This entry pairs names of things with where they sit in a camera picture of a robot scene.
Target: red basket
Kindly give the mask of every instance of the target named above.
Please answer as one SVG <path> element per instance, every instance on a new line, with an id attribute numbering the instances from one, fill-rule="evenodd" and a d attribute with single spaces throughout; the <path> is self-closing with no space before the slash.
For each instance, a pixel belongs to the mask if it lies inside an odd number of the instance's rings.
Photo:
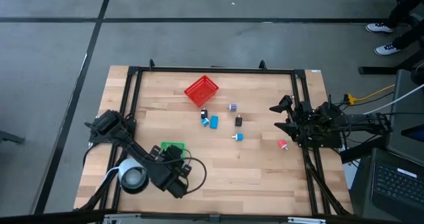
<path id="1" fill-rule="evenodd" d="M 211 98 L 218 89 L 217 84 L 214 84 L 211 79 L 207 76 L 202 76 L 185 89 L 184 93 L 199 107 Z"/>

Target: shoe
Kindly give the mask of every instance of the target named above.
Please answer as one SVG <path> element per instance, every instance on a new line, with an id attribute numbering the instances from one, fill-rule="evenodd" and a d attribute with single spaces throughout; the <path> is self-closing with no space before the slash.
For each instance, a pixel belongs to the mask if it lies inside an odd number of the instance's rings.
<path id="1" fill-rule="evenodd" d="M 369 24 L 365 26 L 365 29 L 369 32 L 384 32 L 384 33 L 391 33 L 395 31 L 394 28 L 389 28 L 384 23 L 374 23 Z"/>
<path id="2" fill-rule="evenodd" d="M 400 49 L 395 48 L 395 46 L 393 46 L 392 43 L 389 43 L 389 44 L 386 44 L 386 45 L 383 45 L 383 46 L 379 46 L 378 48 L 374 49 L 374 52 L 377 55 L 380 55 L 380 56 L 387 56 L 387 55 L 390 55 L 390 54 L 393 54 L 393 53 L 399 52 L 399 51 L 400 51 Z"/>

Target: white cable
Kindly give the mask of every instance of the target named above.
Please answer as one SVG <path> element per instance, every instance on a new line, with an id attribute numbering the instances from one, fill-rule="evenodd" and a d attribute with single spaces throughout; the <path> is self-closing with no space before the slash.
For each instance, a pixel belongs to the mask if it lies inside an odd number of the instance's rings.
<path id="1" fill-rule="evenodd" d="M 383 109 L 383 108 L 385 108 L 385 107 L 387 107 L 387 106 L 389 106 L 389 105 L 391 105 L 391 104 L 395 104 L 396 102 L 398 102 L 398 101 L 402 100 L 403 98 L 407 97 L 408 95 L 411 95 L 412 93 L 416 92 L 417 90 L 419 90 L 419 89 L 421 89 L 421 88 L 423 88 L 423 87 L 424 87 L 424 84 L 423 84 L 423 85 L 421 85 L 421 86 L 419 86 L 419 87 L 417 87 L 417 88 L 415 88 L 415 89 L 413 89 L 412 91 L 410 91 L 410 92 L 406 93 L 405 95 L 403 95 L 403 96 L 401 96 L 401 97 L 397 98 L 396 100 L 394 100 L 394 101 L 390 102 L 389 104 L 383 105 L 383 106 L 382 106 L 382 107 L 380 107 L 380 108 L 377 108 L 377 109 L 374 109 L 374 110 L 369 111 L 369 112 L 367 112 L 367 113 L 364 113 L 363 115 L 367 115 L 367 114 L 370 114 L 370 113 L 376 112 L 376 111 L 378 111 L 379 109 Z"/>
<path id="2" fill-rule="evenodd" d="M 112 170 L 116 170 L 116 169 L 119 169 L 119 167 L 114 167 L 114 168 L 111 168 L 109 171 L 107 171 L 107 173 L 106 173 L 105 177 L 103 178 L 103 181 L 101 181 L 101 184 L 103 184 L 103 182 L 106 180 L 106 178 L 108 177 L 109 173 L 110 173 Z"/>

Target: concrete floor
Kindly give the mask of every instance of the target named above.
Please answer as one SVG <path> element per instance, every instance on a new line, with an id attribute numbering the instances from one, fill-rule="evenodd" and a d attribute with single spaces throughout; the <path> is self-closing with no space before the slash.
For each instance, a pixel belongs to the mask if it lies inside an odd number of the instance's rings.
<path id="1" fill-rule="evenodd" d="M 0 0 L 0 17 L 97 17 L 103 0 Z M 106 17 L 384 18 L 395 0 L 110 0 Z M 75 85 L 93 23 L 0 23 L 0 130 L 26 138 L 0 146 L 0 216 L 24 215 L 40 185 Z M 364 24 L 123 23 L 103 24 L 46 212 L 74 204 L 82 156 L 110 65 L 257 67 L 321 70 L 334 100 L 358 97 L 394 82 L 360 76 L 359 66 L 394 66 L 414 44 L 389 57 L 376 46 L 395 34 Z M 367 111 L 390 100 L 348 109 Z"/>

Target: wooden tabletop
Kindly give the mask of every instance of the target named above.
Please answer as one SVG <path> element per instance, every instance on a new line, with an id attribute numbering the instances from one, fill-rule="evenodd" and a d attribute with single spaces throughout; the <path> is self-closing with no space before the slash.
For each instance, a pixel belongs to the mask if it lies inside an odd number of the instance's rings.
<path id="1" fill-rule="evenodd" d="M 107 109 L 119 110 L 127 70 L 128 66 L 110 67 L 99 115 Z M 209 76 L 219 86 L 215 96 L 204 105 L 209 117 L 219 117 L 218 129 L 201 125 L 201 109 L 184 94 L 184 89 L 202 75 Z M 307 70 L 306 75 L 311 103 L 316 107 L 327 100 L 323 78 L 317 70 Z M 118 210 L 310 215 L 301 149 L 274 126 L 275 122 L 284 121 L 287 114 L 269 111 L 286 94 L 293 95 L 289 75 L 143 72 L 136 112 L 136 141 L 147 151 L 154 145 L 160 146 L 162 141 L 185 142 L 193 157 L 205 163 L 207 179 L 200 190 L 182 199 L 175 199 L 151 183 L 140 194 L 122 192 Z M 237 112 L 228 111 L 230 103 L 237 104 Z M 243 118 L 242 127 L 234 125 L 237 115 Z M 231 136 L 235 133 L 242 133 L 244 140 L 234 141 Z M 278 147 L 280 139 L 287 141 L 288 150 Z M 99 187 L 110 149 L 110 144 L 101 144 L 88 154 L 75 207 L 85 204 Z M 327 185 L 344 208 L 352 212 L 340 157 L 328 148 L 320 151 Z M 201 166 L 196 162 L 191 165 L 189 190 L 203 178 Z M 111 206 L 114 185 L 115 182 L 109 191 L 107 207 Z M 323 212 L 317 184 L 315 191 L 319 211 Z"/>

